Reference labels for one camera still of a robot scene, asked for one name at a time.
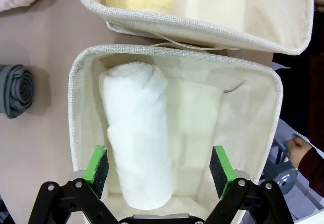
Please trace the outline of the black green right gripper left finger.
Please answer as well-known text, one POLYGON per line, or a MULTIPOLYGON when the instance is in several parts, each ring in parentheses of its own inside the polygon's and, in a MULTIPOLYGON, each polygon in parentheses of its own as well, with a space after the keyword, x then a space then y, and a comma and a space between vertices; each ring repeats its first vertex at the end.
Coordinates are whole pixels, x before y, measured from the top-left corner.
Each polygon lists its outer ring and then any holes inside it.
POLYGON ((73 212, 82 212, 89 223, 119 223, 101 201, 108 170, 107 149, 97 146, 80 178, 41 185, 29 222, 67 223, 73 212))

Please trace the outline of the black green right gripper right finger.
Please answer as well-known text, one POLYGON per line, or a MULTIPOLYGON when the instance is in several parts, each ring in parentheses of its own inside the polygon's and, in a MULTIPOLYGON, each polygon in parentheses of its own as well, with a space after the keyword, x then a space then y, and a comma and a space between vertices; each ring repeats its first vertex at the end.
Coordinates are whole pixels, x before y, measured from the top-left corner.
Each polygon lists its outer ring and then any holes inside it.
POLYGON ((219 202, 205 223, 231 223, 239 210, 248 211, 254 223, 291 223, 291 213, 275 181, 257 185, 237 177, 222 146, 213 147, 209 168, 219 202))

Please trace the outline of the person's bare hand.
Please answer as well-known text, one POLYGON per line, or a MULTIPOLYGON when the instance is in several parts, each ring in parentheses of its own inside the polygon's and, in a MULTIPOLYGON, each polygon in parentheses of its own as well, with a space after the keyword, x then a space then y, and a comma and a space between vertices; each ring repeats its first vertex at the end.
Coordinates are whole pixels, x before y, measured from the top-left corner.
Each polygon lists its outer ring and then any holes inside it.
POLYGON ((299 167, 299 164, 306 153, 313 148, 313 146, 301 138, 297 134, 292 134, 292 139, 288 141, 288 155, 292 165, 295 168, 299 167))

